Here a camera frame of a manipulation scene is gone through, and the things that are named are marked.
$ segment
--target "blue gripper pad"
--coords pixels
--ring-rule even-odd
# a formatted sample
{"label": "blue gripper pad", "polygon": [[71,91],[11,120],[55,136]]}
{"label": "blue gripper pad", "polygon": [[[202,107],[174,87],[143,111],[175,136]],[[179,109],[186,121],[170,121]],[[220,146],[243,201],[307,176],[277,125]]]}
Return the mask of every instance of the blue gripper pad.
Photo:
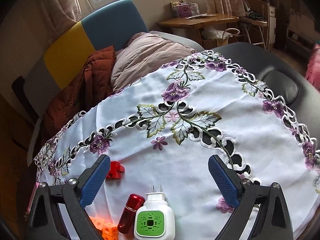
{"label": "blue gripper pad", "polygon": [[82,187],[81,199],[79,203],[83,209],[86,206],[92,204],[109,170],[110,170],[110,158],[109,156],[105,155],[103,160],[99,163],[97,168],[94,170],[92,175],[89,177],[87,182]]}
{"label": "blue gripper pad", "polygon": [[216,182],[227,204],[234,208],[237,208],[239,205],[238,190],[214,156],[211,156],[209,158],[208,167],[211,176]]}

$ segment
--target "tablecloth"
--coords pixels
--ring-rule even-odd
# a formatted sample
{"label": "tablecloth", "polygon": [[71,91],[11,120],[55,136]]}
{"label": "tablecloth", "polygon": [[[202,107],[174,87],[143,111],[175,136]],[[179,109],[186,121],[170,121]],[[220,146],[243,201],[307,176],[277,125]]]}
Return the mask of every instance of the tablecloth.
{"label": "tablecloth", "polygon": [[[218,154],[241,178],[280,183],[296,238],[319,205],[319,153],[316,139],[281,96],[207,50],[164,64],[80,112],[35,162],[37,181],[56,185],[107,154],[125,173],[104,182],[85,208],[90,216],[117,224],[131,193],[144,196],[161,184],[175,214],[175,240],[202,240],[214,239],[233,211],[208,171],[209,157]],[[247,239],[258,208],[241,239]]]}

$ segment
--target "metal bolt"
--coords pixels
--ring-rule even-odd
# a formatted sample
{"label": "metal bolt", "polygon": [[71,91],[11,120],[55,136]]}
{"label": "metal bolt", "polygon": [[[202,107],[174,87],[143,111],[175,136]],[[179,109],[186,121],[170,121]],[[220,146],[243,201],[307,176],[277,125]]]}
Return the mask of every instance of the metal bolt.
{"label": "metal bolt", "polygon": [[251,180],[249,180],[249,179],[243,179],[243,180],[242,180],[242,184],[243,184],[243,185],[250,185],[250,184],[251,184]]}
{"label": "metal bolt", "polygon": [[39,184],[39,187],[45,187],[45,182],[41,182],[40,184]]}
{"label": "metal bolt", "polygon": [[75,179],[75,178],[69,179],[68,183],[71,184],[71,185],[74,185],[74,184],[77,183],[77,179]]}
{"label": "metal bolt", "polygon": [[274,182],[272,185],[273,185],[274,188],[280,188],[280,184],[277,183],[277,182]]}

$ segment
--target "floor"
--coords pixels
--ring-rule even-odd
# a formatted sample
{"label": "floor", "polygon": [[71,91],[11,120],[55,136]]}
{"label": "floor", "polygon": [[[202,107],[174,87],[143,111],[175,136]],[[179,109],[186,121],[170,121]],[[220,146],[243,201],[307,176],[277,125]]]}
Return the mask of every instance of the floor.
{"label": "floor", "polygon": [[[305,75],[305,60],[288,51],[272,49],[271,52],[301,75]],[[18,235],[16,189],[23,171],[27,168],[26,148],[32,130],[1,96],[0,105],[0,213],[12,231]],[[18,147],[12,139],[18,141],[22,147]]]}

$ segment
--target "dark red cylinder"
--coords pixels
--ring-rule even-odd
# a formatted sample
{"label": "dark red cylinder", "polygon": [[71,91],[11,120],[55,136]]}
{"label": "dark red cylinder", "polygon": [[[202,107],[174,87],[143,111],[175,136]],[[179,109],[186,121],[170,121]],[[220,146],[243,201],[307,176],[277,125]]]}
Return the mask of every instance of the dark red cylinder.
{"label": "dark red cylinder", "polygon": [[118,223],[118,231],[122,234],[130,234],[133,232],[134,220],[137,210],[143,206],[145,198],[131,194],[124,206],[121,218]]}

